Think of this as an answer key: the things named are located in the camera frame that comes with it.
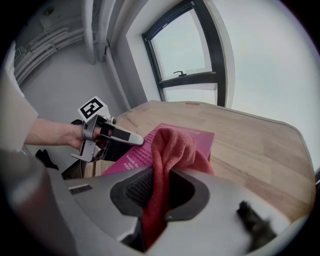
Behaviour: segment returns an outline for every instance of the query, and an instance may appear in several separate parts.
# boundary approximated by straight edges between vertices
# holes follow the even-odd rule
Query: black vent
[[[154,175],[152,171],[131,183],[126,187],[125,195],[138,206],[145,208],[152,196],[154,187]]]
[[[75,195],[75,194],[79,194],[79,193],[82,193],[82,192],[86,192],[88,190],[92,190],[92,187],[89,186],[88,184],[84,184],[82,186],[78,186],[78,187],[75,187],[75,188],[69,188],[69,191],[70,191],[71,195]]]

